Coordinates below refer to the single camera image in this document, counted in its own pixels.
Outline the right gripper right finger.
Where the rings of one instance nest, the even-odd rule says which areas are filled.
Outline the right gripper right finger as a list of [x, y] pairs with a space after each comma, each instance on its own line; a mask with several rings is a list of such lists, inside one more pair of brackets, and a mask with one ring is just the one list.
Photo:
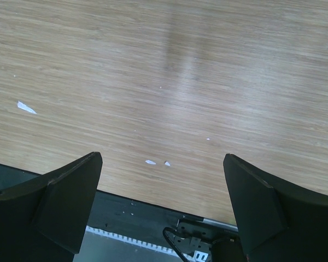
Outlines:
[[234, 154], [223, 162], [249, 261], [328, 261], [328, 195], [267, 173]]

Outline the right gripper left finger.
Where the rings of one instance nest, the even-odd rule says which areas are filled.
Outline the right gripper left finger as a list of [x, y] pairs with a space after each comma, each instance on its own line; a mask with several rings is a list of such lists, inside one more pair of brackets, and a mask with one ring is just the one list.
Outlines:
[[0, 261], [72, 261], [101, 169], [98, 152], [43, 175], [0, 164]]

